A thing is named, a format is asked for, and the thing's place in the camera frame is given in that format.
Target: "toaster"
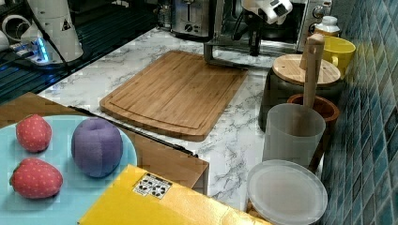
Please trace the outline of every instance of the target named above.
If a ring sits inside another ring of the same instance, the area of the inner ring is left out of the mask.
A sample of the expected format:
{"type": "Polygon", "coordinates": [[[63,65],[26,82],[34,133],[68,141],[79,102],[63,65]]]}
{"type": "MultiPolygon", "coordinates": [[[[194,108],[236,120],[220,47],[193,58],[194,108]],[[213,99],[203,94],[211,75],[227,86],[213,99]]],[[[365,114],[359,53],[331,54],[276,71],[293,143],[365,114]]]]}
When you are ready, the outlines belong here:
{"type": "Polygon", "coordinates": [[[210,0],[175,0],[172,13],[172,33],[209,38],[212,30],[210,0]]]}

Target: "strawberry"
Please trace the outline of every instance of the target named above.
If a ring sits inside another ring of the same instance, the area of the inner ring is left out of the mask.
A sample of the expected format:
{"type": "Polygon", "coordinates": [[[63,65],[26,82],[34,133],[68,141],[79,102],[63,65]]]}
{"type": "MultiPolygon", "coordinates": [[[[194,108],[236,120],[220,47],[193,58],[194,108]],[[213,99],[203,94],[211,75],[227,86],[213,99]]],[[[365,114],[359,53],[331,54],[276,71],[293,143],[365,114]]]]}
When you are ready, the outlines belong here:
{"type": "Polygon", "coordinates": [[[16,126],[17,140],[29,152],[45,150],[52,136],[50,125],[39,115],[30,115],[16,126]]]}
{"type": "Polygon", "coordinates": [[[63,181],[61,172],[35,157],[22,160],[9,178],[9,184],[14,190],[28,199],[42,199],[55,195],[63,181]]]}

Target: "yellow mug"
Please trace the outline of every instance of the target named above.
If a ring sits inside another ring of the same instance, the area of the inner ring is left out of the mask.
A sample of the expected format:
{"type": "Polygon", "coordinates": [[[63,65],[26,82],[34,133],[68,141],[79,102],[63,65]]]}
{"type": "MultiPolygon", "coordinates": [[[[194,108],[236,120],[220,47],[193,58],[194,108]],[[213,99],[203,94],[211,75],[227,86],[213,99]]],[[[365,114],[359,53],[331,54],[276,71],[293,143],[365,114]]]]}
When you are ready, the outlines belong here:
{"type": "Polygon", "coordinates": [[[339,37],[324,36],[324,38],[323,59],[336,66],[340,70],[341,79],[343,79],[345,70],[354,57],[355,45],[339,37]]]}

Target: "label sticker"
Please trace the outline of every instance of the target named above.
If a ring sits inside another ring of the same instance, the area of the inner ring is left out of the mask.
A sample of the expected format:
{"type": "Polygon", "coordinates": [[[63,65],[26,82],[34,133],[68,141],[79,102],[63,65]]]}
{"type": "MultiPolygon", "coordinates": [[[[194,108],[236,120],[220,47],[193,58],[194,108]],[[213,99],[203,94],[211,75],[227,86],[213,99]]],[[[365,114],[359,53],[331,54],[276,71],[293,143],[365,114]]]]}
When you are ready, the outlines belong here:
{"type": "Polygon", "coordinates": [[[62,31],[66,31],[70,29],[70,25],[67,21],[67,19],[64,20],[64,24],[62,25],[62,31]]]}
{"type": "Polygon", "coordinates": [[[172,183],[165,181],[156,175],[146,173],[135,185],[133,191],[142,196],[149,194],[158,199],[162,199],[171,186],[172,183]]]}

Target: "marble countertop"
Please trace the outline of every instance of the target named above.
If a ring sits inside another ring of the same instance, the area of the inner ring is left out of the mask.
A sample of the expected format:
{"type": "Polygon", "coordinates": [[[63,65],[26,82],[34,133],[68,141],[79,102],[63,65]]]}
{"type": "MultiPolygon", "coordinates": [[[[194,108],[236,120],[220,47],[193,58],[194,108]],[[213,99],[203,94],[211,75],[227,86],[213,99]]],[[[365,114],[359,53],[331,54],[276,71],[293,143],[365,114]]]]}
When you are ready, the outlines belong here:
{"type": "MultiPolygon", "coordinates": [[[[153,29],[38,95],[113,119],[100,111],[100,100],[170,50],[203,54],[203,44],[153,29]]],[[[238,52],[215,51],[213,54],[265,68],[271,68],[274,60],[238,52]]],[[[209,162],[208,196],[240,210],[246,208],[247,173],[262,158],[265,136],[258,126],[257,116],[267,73],[267,69],[249,70],[246,80],[202,142],[182,141],[140,129],[167,142],[180,144],[209,162]]]]}

